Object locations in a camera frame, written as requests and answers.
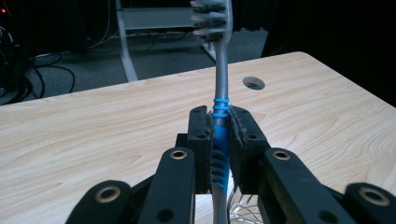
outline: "wooden table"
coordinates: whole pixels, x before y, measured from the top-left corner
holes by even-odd
[[[0,222],[63,223],[92,186],[154,174],[186,133],[189,111],[212,105],[207,68],[0,107]],[[242,83],[257,77],[265,89]],[[295,152],[339,191],[369,182],[396,194],[396,109],[296,52],[230,64],[230,99],[273,147]],[[198,205],[197,223],[210,223]]]

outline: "table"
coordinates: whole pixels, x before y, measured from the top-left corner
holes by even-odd
[[[396,194],[394,107],[302,52],[229,67],[232,105],[251,112],[272,147],[293,151],[338,191],[363,181]],[[212,105],[214,74],[212,67],[1,106],[0,222],[63,223],[92,186],[133,186],[154,174],[187,132],[189,111]],[[265,88],[247,88],[244,77]],[[196,223],[210,220],[210,206],[197,205]]]

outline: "blue toothbrush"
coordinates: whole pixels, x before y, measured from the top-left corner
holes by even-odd
[[[229,177],[228,139],[228,58],[227,47],[233,32],[231,0],[192,1],[194,33],[211,42],[216,52],[216,92],[213,106],[215,138],[211,152],[213,223],[228,223],[227,189]]]

